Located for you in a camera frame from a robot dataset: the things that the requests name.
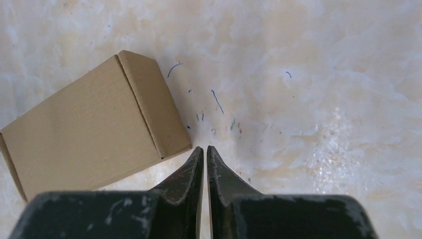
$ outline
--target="blue ink mark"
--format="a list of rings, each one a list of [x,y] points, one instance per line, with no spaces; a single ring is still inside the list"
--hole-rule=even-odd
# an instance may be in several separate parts
[[[169,77],[170,77],[170,73],[171,73],[171,71],[173,70],[173,68],[175,68],[175,67],[176,67],[176,66],[178,66],[178,65],[183,65],[183,63],[180,63],[180,61],[179,61],[179,63],[178,63],[178,64],[174,65],[174,66],[170,69],[169,74],[167,75],[167,78],[169,78]]]
[[[233,122],[231,123],[231,126],[230,126],[230,130],[233,130],[233,126],[235,123],[236,123],[236,118],[233,119]]]
[[[214,90],[211,90],[211,91],[212,91],[212,94],[214,95],[215,101],[217,101],[218,106],[220,106],[220,110],[221,110],[221,112],[223,112],[223,113],[224,113],[223,108],[221,107],[220,103],[219,103],[219,102],[218,102],[218,100],[217,100],[217,96],[215,96],[215,92],[214,92]]]

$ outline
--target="box top surface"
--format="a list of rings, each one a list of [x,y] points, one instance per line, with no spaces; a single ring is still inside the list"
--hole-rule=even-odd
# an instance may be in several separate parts
[[[149,81],[156,79],[157,73],[162,78],[158,65],[131,70],[131,66],[156,62],[140,55],[128,59],[126,54],[111,57],[1,130],[3,155],[25,200],[46,190],[105,186],[182,150],[160,137],[177,133],[183,126],[173,125],[177,130],[164,134],[154,125],[150,131],[142,113],[148,120],[157,114],[148,112],[149,104],[141,111],[135,96],[159,89],[142,85],[145,89],[138,91],[128,80],[134,78],[132,74],[149,77]],[[125,59],[126,66],[119,58]],[[178,141],[186,147],[190,141],[184,134]]]

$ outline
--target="box flap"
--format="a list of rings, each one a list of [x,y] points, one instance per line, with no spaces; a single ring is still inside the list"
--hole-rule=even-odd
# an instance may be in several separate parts
[[[129,51],[118,54],[127,79],[162,158],[191,145],[155,60]]]
[[[162,161],[117,56],[1,133],[10,172],[28,200],[47,190],[105,186]]]

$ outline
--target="red mark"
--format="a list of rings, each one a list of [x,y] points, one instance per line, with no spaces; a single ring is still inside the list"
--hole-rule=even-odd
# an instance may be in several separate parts
[[[242,128],[240,128],[240,123],[237,123],[237,127],[239,128],[239,133],[242,134]]]

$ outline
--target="white surface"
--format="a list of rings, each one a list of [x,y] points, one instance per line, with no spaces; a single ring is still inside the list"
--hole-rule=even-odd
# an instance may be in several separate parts
[[[256,189],[349,194],[381,238],[420,238],[421,7],[420,0],[3,0],[0,127],[111,55],[134,51],[158,61],[194,145],[215,145]],[[107,189],[149,189],[188,155]],[[201,238],[210,237],[207,199]],[[23,207],[0,160],[0,238]]]

